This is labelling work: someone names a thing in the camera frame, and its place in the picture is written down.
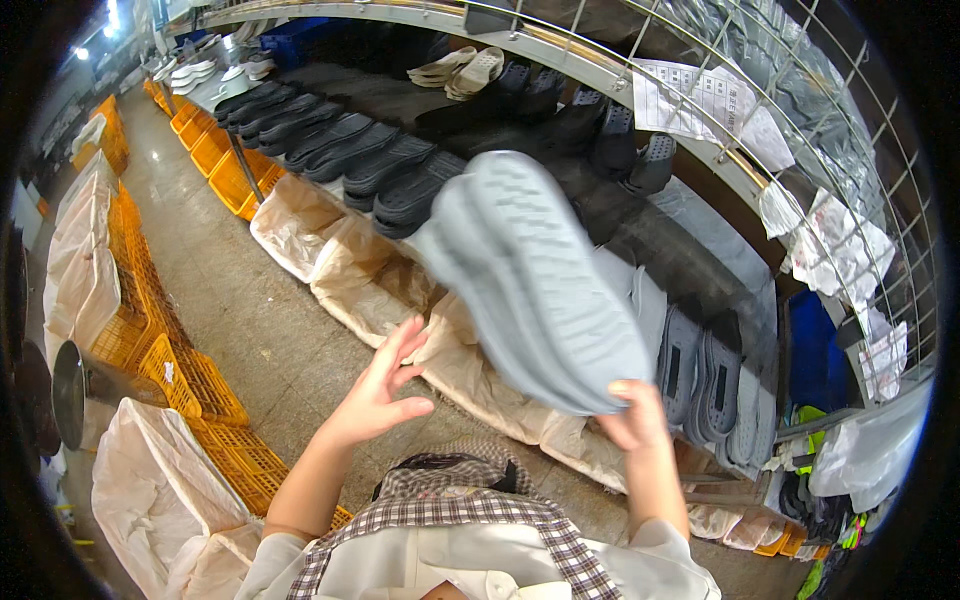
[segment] checkered cloth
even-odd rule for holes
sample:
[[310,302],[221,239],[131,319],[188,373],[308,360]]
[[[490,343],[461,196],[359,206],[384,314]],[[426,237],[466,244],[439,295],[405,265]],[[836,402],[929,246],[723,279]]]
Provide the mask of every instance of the checkered cloth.
[[[287,596],[312,598],[333,548],[388,527],[430,527],[463,523],[517,523],[535,527],[574,598],[622,598],[580,531],[554,502],[534,489],[530,473],[509,450],[492,442],[460,441],[420,455],[444,459],[466,455],[445,468],[395,466],[384,475],[380,496],[343,529],[327,534],[306,555],[306,565]],[[516,493],[490,490],[516,466]]]

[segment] person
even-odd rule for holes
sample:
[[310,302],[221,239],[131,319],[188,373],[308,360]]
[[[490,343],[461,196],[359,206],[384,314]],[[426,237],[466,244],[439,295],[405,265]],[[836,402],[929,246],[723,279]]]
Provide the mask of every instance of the person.
[[424,397],[393,401],[421,367],[423,318],[398,327],[317,430],[280,486],[238,599],[719,598],[690,558],[686,507],[657,390],[615,381],[629,402],[597,417],[624,452],[626,548],[581,538],[534,489],[516,456],[473,439],[399,462],[373,501],[327,533],[353,449],[429,414]]

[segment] fingernail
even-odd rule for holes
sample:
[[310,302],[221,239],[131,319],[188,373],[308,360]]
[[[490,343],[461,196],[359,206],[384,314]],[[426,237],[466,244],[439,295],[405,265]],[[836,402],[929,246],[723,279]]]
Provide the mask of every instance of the fingernail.
[[630,383],[623,380],[614,381],[612,384],[607,386],[607,391],[614,396],[623,396],[624,394],[630,392]]

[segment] white sleeve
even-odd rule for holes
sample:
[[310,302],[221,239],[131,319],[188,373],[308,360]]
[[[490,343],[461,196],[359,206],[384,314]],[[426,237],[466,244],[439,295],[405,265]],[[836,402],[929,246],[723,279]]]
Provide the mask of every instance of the white sleeve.
[[627,548],[607,546],[599,558],[625,598],[720,600],[713,576],[693,562],[689,542],[663,519],[643,523]]
[[247,571],[234,600],[253,600],[264,597],[263,592],[287,570],[291,564],[301,561],[307,542],[292,534],[275,533],[264,538],[256,548],[253,564]]

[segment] white shirt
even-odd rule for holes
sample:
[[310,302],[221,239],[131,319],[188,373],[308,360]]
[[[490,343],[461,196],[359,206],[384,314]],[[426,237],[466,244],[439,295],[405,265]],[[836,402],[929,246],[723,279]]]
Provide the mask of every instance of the white shirt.
[[[290,534],[267,536],[237,600],[281,600],[305,565],[309,544]],[[624,598],[718,600],[709,572],[661,519],[644,523],[629,547],[584,540]],[[570,598],[570,586],[534,527],[464,524],[382,529],[340,544],[315,600],[419,600],[449,581],[471,600]]]

